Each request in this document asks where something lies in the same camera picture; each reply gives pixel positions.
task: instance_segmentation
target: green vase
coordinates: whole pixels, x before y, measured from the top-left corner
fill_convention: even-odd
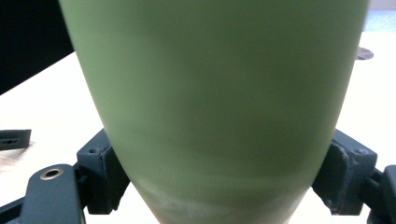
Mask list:
[[[367,1],[61,1],[161,223],[287,223],[332,139]]]

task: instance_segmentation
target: white table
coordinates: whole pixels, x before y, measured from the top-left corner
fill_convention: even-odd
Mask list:
[[[396,33],[363,33],[361,47],[373,59],[356,61],[337,128],[378,153],[377,168],[396,164]],[[0,152],[0,205],[24,196],[36,171],[57,163],[74,164],[76,152],[102,129],[73,53],[0,96],[0,129],[32,129],[26,150]],[[87,223],[158,223],[134,187],[110,216],[89,216]],[[297,223],[365,223],[360,217],[332,217],[309,190],[292,217]]]

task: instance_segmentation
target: black plastic bracket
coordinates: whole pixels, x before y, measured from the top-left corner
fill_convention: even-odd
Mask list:
[[[32,130],[0,130],[0,150],[29,147]]]
[[[32,175],[25,197],[0,207],[0,223],[85,223],[85,206],[90,214],[110,214],[129,183],[102,130],[78,152],[74,166],[53,165]]]
[[[368,224],[396,224],[396,166],[375,169],[370,148],[336,131],[312,185],[333,215],[357,216],[371,208]]]

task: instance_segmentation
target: bolt hole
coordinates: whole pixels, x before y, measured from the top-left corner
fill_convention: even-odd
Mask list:
[[[63,172],[64,172],[64,170],[61,169],[61,168],[50,169],[50,170],[44,172],[40,176],[40,179],[42,179],[42,180],[50,180],[50,179],[53,179],[53,178],[56,178],[56,177],[60,176]]]
[[[89,153],[96,153],[97,151],[97,148],[91,148],[90,150],[88,150]]]

